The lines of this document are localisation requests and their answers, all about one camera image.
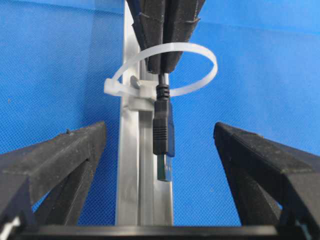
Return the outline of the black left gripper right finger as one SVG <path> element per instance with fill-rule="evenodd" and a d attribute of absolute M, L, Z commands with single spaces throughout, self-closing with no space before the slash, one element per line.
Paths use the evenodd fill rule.
<path fill-rule="evenodd" d="M 243 226 L 301 226 L 320 237 L 320 158 L 218 122 L 214 144 Z"/>

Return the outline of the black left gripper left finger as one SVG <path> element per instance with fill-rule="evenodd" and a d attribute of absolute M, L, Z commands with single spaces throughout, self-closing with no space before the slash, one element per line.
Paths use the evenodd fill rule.
<path fill-rule="evenodd" d="M 0 156 L 0 237 L 25 226 L 75 226 L 107 142 L 103 121 Z"/>

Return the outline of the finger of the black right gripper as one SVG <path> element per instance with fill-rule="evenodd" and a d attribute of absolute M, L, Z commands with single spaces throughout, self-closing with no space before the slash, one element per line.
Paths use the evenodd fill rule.
<path fill-rule="evenodd" d="M 200 18 L 204 0 L 168 0 L 163 27 L 164 43 L 187 43 Z"/>
<path fill-rule="evenodd" d="M 161 45 L 165 22 L 165 0 L 128 0 L 133 30 L 140 49 Z"/>

